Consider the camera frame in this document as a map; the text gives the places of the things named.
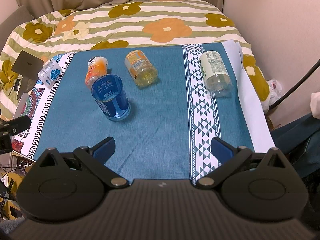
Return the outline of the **blue patterned tablecloth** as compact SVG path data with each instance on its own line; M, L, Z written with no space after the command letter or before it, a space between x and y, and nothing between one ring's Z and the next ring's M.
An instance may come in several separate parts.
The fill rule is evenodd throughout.
M231 78L231 92L223 98L204 85L199 58L210 50L221 55ZM116 151L106 166L126 179L195 181L221 164L210 149L213 137L261 153L274 146L238 42L142 51L158 71L157 82L143 89L125 67L127 48L57 55L62 73L52 89L38 82L32 90L24 108L32 123L14 137L14 150L37 160L48 147L69 152L113 137ZM124 120L108 120L85 85L87 63L94 56L106 58L110 73L123 81L131 106Z

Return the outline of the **orange cartoon cup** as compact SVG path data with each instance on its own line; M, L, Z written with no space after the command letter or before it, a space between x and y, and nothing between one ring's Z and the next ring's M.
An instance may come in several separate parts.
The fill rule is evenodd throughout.
M108 60L104 57L95 56L88 61L88 71L85 77L85 85L91 89L93 83L107 74Z

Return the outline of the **floral striped duvet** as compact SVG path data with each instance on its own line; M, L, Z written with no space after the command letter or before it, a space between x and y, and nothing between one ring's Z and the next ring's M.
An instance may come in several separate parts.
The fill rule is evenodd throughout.
M13 117L18 105L12 66L21 51L48 61L71 51L169 46L233 40L240 43L244 69L263 110L270 89L256 64L251 45L233 21L201 0L135 0L95 9L64 9L18 25L1 50L1 116Z

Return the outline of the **blue jeans leg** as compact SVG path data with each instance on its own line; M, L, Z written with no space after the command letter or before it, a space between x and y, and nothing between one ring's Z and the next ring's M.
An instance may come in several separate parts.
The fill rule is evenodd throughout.
M275 129L271 136L301 178L319 169L319 120L312 114Z

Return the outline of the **white plastic bag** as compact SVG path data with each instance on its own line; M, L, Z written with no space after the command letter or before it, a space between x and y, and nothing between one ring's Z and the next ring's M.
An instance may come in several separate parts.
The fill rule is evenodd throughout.
M282 85L275 79L267 80L269 85L269 95L265 101L263 101L262 107L264 113L267 113L269 108L282 96Z

